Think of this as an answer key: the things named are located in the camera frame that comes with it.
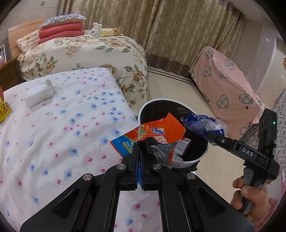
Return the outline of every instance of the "folded red blanket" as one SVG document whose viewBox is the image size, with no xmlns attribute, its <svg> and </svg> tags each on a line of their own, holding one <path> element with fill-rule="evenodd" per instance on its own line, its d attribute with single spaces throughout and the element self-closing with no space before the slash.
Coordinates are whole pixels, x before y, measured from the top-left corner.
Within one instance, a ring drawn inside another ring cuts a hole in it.
<svg viewBox="0 0 286 232">
<path fill-rule="evenodd" d="M 42 28 L 39 30 L 39 38 L 48 37 L 50 35 L 57 34 L 62 31 L 78 31 L 82 30 L 82 23 L 69 23 L 64 25 L 58 25 L 54 27 Z"/>
<path fill-rule="evenodd" d="M 46 42 L 46 41 L 54 39 L 54 38 L 75 37 L 75 36 L 80 36 L 80 35 L 83 35 L 83 34 L 84 34 L 83 30 L 81 30 L 81 31 L 62 31 L 62 32 L 59 32 L 57 34 L 50 35 L 50 36 L 47 36 L 47 37 L 39 39 L 38 44 L 41 44 L 43 42 Z"/>
</svg>

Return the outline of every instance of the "white bedsheet with blue flowers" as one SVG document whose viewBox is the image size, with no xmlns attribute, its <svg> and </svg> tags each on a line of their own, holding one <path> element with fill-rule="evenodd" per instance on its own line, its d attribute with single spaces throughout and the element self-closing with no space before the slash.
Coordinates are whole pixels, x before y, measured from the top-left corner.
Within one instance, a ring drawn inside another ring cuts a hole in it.
<svg viewBox="0 0 286 232">
<path fill-rule="evenodd" d="M 28 108 L 28 88 L 50 79 L 55 95 Z M 109 141 L 138 122 L 111 71 L 52 74 L 4 92 L 12 113 L 0 123 L 0 211 L 15 228 L 85 173 L 121 162 Z M 162 231 L 157 192 L 121 193 L 115 231 Z"/>
</svg>

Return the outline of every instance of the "silver bolt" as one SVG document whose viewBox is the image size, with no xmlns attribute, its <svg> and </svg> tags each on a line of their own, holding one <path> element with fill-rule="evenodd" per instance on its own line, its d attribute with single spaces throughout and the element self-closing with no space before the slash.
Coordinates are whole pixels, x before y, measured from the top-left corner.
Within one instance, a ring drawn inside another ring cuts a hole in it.
<svg viewBox="0 0 286 232">
<path fill-rule="evenodd" d="M 90 174 L 85 174 L 82 178 L 85 181 L 89 181 L 89 180 L 91 180 L 92 176 Z"/>
<path fill-rule="evenodd" d="M 193 180 L 193 179 L 196 178 L 196 175 L 195 175 L 194 173 L 192 173 L 192 172 L 189 172 L 189 173 L 187 174 L 187 178 Z"/>
<path fill-rule="evenodd" d="M 153 168 L 155 169 L 155 170 L 159 170 L 159 169 L 161 169 L 161 165 L 160 164 L 158 164 L 158 163 L 156 163 L 156 164 L 153 164 Z"/>
<path fill-rule="evenodd" d="M 123 170 L 123 169 L 126 168 L 126 165 L 125 165 L 124 163 L 120 163 L 120 164 L 117 165 L 117 168 L 118 168 L 119 170 Z"/>
</svg>

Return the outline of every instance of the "beige patterned curtain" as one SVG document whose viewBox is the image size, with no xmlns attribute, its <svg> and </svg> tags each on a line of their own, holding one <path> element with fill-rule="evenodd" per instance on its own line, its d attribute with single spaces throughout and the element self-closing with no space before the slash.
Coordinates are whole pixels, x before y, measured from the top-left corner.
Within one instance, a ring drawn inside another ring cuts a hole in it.
<svg viewBox="0 0 286 232">
<path fill-rule="evenodd" d="M 121 27 L 146 49 L 149 65 L 186 77 L 205 46 L 232 58 L 244 24 L 225 0 L 62 0 L 59 14 L 69 13 L 87 17 L 85 29 Z"/>
<path fill-rule="evenodd" d="M 105 28 L 121 27 L 123 34 L 145 48 L 160 0 L 61 0 L 59 15 L 77 13 Z"/>
<path fill-rule="evenodd" d="M 188 77 L 205 46 L 232 58 L 243 24 L 227 1 L 162 0 L 146 46 L 148 64 Z"/>
</svg>

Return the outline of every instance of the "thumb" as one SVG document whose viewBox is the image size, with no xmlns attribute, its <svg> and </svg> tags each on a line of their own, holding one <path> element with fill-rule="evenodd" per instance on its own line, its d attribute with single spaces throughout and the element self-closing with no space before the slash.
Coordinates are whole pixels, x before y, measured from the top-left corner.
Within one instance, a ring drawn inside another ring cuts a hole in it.
<svg viewBox="0 0 286 232">
<path fill-rule="evenodd" d="M 241 189 L 241 194 L 254 204 L 263 204 L 268 200 L 267 187 L 265 185 L 261 189 L 245 185 Z"/>
</svg>

